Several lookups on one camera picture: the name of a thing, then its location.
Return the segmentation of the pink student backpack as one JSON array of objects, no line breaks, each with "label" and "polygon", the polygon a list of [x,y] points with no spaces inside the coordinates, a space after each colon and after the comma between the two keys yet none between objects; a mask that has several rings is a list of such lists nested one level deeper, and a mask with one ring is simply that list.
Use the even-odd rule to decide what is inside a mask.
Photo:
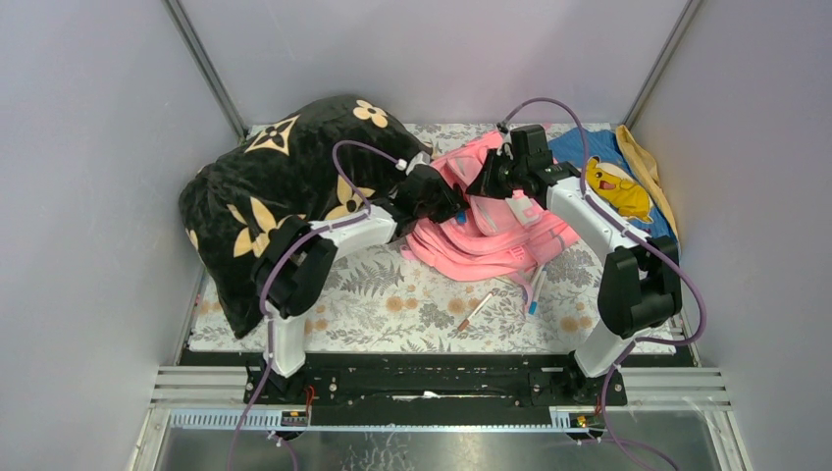
[{"label": "pink student backpack", "polygon": [[509,199],[464,195],[467,224],[420,220],[401,254],[458,282],[517,277],[552,261],[579,240],[577,233],[516,190]]}]

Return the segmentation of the black pillow with beige flowers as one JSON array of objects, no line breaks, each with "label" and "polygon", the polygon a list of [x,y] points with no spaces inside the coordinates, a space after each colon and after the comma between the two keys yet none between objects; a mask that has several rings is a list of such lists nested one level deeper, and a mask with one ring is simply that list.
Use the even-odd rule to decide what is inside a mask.
[{"label": "black pillow with beige flowers", "polygon": [[263,318],[250,273],[274,230],[292,216],[351,215],[403,180],[396,160],[433,152],[380,106],[341,94],[304,105],[201,168],[178,209],[233,335],[246,337]]}]

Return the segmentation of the white marker with blue cap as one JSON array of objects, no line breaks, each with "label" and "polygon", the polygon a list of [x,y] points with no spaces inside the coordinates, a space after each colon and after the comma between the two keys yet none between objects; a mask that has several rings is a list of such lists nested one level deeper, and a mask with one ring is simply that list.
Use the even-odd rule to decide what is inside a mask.
[{"label": "white marker with blue cap", "polygon": [[532,294],[529,301],[528,307],[528,314],[534,315],[536,313],[539,299],[543,289],[543,282],[546,278],[545,276],[546,268],[544,266],[540,266],[536,271],[535,275],[532,279]]}]

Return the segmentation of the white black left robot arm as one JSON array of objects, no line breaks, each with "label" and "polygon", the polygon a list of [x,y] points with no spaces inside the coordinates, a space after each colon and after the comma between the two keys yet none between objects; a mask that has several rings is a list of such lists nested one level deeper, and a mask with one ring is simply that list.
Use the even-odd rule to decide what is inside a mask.
[{"label": "white black left robot arm", "polygon": [[337,260],[396,241],[422,220],[443,223],[468,208],[460,184],[418,164],[391,195],[361,200],[354,213],[312,222],[289,217],[270,236],[251,274],[267,324],[267,391],[282,403],[303,394],[305,380],[298,371],[306,361],[304,315],[318,301]]}]

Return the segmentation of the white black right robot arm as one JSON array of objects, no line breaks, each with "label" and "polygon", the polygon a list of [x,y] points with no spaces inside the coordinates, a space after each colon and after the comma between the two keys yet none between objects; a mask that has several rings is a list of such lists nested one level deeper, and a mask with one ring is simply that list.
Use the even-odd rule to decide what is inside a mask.
[{"label": "white black right robot arm", "polygon": [[668,236],[649,237],[611,210],[592,186],[598,167],[590,153],[575,167],[554,160],[540,125],[510,129],[500,123],[497,129],[502,142],[488,151],[467,193],[506,199],[522,191],[564,221],[603,263],[600,320],[572,353],[576,369],[562,379],[566,397],[586,404],[600,393],[600,376],[681,311],[678,246]]}]

